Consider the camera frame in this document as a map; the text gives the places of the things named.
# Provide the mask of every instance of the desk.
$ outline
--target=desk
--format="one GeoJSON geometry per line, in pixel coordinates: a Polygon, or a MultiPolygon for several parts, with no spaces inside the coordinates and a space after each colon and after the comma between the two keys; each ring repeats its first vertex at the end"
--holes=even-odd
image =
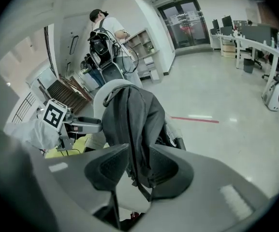
{"type": "Polygon", "coordinates": [[[233,36],[227,36],[227,35],[212,35],[213,38],[218,38],[220,40],[220,44],[221,44],[221,55],[223,56],[223,44],[222,44],[222,40],[235,40],[237,43],[237,61],[236,61],[236,68],[239,69],[239,63],[240,63],[240,42],[243,42],[245,44],[247,44],[248,46],[252,47],[252,60],[254,60],[254,55],[255,55],[255,49],[258,50],[264,50],[267,52],[270,52],[271,54],[274,55],[273,58],[273,63],[272,63],[272,68],[269,74],[269,78],[266,84],[266,87],[264,89],[264,92],[262,94],[262,97],[264,96],[264,94],[266,93],[266,91],[269,88],[270,83],[273,81],[275,73],[276,73],[276,69],[277,69],[277,64],[278,64],[278,59],[279,59],[279,50],[272,48],[266,44],[263,43],[259,43],[257,41],[253,41],[253,40],[248,40],[245,39],[243,37],[233,37],[233,36]]]}

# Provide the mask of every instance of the concrete floor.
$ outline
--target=concrete floor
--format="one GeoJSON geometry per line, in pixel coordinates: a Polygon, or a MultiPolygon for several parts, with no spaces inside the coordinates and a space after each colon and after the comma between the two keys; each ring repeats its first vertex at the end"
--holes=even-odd
{"type": "Polygon", "coordinates": [[[159,84],[144,80],[144,89],[170,116],[219,122],[176,120],[188,151],[221,160],[273,197],[279,193],[279,111],[262,102],[264,70],[248,74],[235,61],[220,52],[179,56],[169,76],[159,84]]]}
{"type": "Polygon", "coordinates": [[[200,52],[212,52],[210,44],[199,44],[193,46],[187,46],[183,48],[178,48],[175,50],[176,56],[191,54],[191,53],[200,53],[200,52]]]}

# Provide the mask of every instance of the glass door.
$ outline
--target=glass door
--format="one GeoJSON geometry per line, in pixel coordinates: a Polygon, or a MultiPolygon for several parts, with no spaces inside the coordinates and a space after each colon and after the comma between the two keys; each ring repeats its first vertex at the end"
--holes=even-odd
{"type": "Polygon", "coordinates": [[[172,2],[159,11],[166,23],[175,49],[209,44],[209,35],[196,0],[172,2]]]}
{"type": "Polygon", "coordinates": [[[199,6],[196,5],[196,0],[183,0],[181,1],[180,6],[184,15],[187,17],[195,45],[209,44],[210,40],[206,23],[198,9],[199,6]]]}
{"type": "Polygon", "coordinates": [[[175,5],[164,6],[160,13],[168,28],[175,49],[194,45],[186,17],[175,5]]]}

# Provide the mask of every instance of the white cloth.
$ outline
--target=white cloth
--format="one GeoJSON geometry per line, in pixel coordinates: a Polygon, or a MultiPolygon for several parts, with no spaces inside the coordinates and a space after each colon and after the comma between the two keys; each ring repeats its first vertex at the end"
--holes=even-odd
{"type": "Polygon", "coordinates": [[[52,149],[59,144],[58,132],[37,118],[26,123],[6,124],[4,132],[39,149],[52,149]]]}
{"type": "MultiPolygon", "coordinates": [[[[93,30],[98,29],[100,27],[100,23],[102,20],[98,21],[94,27],[93,30]]],[[[113,39],[114,41],[115,39],[115,32],[121,30],[123,31],[124,28],[123,26],[119,23],[119,21],[117,19],[115,19],[114,17],[107,17],[104,22],[103,22],[103,26],[102,28],[108,30],[109,32],[108,35],[111,39],[113,39]]],[[[126,49],[126,47],[124,45],[121,45],[121,49],[120,52],[118,53],[117,57],[131,57],[131,54],[129,53],[129,51],[126,49]]]]}

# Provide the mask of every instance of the computer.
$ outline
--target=computer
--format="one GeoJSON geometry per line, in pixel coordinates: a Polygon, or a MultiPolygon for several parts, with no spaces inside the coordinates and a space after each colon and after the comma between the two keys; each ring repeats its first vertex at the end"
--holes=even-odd
{"type": "Polygon", "coordinates": [[[218,20],[213,20],[213,21],[212,21],[212,25],[213,25],[213,28],[214,28],[214,29],[220,29],[218,20]]]}
{"type": "Polygon", "coordinates": [[[231,16],[226,16],[222,18],[222,23],[224,27],[233,27],[231,16]]]}

